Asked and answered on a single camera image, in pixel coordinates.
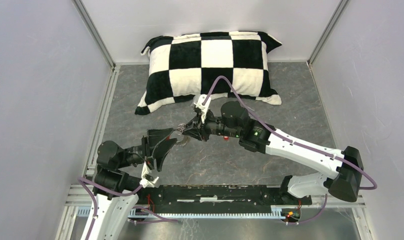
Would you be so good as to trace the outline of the metal keyring with red handle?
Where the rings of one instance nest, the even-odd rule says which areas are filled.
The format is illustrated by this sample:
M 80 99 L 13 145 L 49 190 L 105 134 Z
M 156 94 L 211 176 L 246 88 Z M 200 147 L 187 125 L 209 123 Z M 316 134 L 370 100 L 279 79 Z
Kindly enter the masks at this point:
M 180 123 L 177 128 L 175 129 L 175 131 L 178 133 L 178 135 L 183 136 L 183 139 L 180 141 L 177 141 L 174 145 L 175 146 L 180 146 L 180 147 L 184 147 L 186 146 L 191 138 L 187 135 L 184 135 L 184 130 L 186 129 L 187 125 L 185 123 Z

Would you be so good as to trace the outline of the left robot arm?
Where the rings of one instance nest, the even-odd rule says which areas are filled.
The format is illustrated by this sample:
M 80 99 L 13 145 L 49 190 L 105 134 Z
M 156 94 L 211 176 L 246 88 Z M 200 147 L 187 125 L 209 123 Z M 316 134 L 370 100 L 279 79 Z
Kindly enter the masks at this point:
M 158 174 L 167 154 L 177 143 L 173 128 L 149 129 L 140 145 L 122 148 L 107 140 L 97 149 L 91 180 L 78 181 L 89 194 L 93 211 L 81 239 L 116 240 L 130 211 L 147 198 L 147 188 L 158 188 Z

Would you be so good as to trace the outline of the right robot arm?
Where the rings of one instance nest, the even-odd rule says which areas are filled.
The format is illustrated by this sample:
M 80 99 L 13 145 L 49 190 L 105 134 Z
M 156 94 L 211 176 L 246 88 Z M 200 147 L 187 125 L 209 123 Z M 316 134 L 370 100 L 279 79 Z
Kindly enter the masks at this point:
M 364 167 L 357 148 L 328 148 L 290 136 L 251 118 L 248 110 L 237 101 L 224 103 L 220 116 L 214 116 L 202 104 L 194 110 L 196 116 L 182 130 L 185 136 L 204 142 L 211 135 L 238 138 L 245 150 L 283 157 L 317 171 L 286 176 L 278 191 L 283 203 L 292 204 L 297 199 L 327 193 L 350 203 L 358 199 Z

